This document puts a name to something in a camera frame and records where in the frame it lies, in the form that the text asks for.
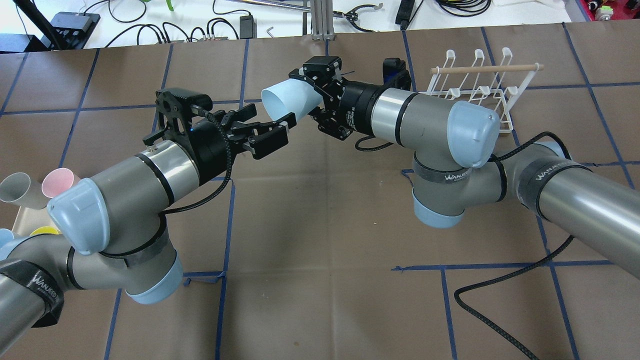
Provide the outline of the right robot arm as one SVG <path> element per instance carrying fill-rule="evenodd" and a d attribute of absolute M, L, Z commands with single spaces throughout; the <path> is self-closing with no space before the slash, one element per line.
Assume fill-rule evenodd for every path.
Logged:
<path fill-rule="evenodd" d="M 531 139 L 494 155 L 500 116 L 464 100 L 410 89 L 406 62 L 386 58 L 382 84 L 348 80 L 337 56 L 315 55 L 263 89 L 272 120 L 311 116 L 341 141 L 354 132 L 413 151 L 414 214 L 433 228 L 457 225 L 467 208 L 517 198 L 629 274 L 640 274 L 639 192 L 574 161 L 562 141 Z"/>

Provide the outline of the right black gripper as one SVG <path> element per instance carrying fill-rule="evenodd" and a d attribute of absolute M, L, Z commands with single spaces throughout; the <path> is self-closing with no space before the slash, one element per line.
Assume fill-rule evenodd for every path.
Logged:
<path fill-rule="evenodd" d="M 352 132 L 374 136 L 371 112 L 382 93 L 381 85 L 348 80 L 341 75 L 342 60 L 338 56 L 315 55 L 302 64 L 302 80 L 321 96 L 308 115 L 318 124 L 318 130 L 344 141 Z M 278 128 L 286 132 L 297 125 L 294 112 L 276 120 L 254 121 L 249 127 L 256 136 Z"/>

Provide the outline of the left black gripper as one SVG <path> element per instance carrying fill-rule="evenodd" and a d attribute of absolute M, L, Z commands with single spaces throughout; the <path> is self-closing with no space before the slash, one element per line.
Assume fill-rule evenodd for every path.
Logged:
<path fill-rule="evenodd" d="M 205 93 L 183 88 L 163 88 L 155 92 L 158 129 L 144 137 L 144 145 L 158 139 L 173 141 L 185 150 L 199 173 L 222 173 L 227 159 L 250 152 L 255 160 L 288 145 L 288 130 L 276 126 L 263 134 L 233 133 L 233 127 L 247 124 L 258 114 L 254 105 L 237 111 L 213 111 L 213 101 Z"/>

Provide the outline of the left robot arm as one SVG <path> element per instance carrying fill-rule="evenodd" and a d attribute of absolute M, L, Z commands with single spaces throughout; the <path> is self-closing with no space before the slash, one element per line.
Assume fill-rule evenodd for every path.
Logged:
<path fill-rule="evenodd" d="M 30 328 L 58 323 L 71 290 L 123 289 L 152 305 L 173 294 L 183 266 L 170 241 L 167 215 L 199 207 L 210 194 L 172 205 L 225 173 L 242 152 L 260 160 L 288 144 L 293 112 L 250 121 L 254 104 L 213 111 L 210 96 L 183 88 L 156 93 L 158 128 L 145 150 L 83 178 L 46 205 L 60 234 L 16 237 L 1 247 L 1 351 Z"/>

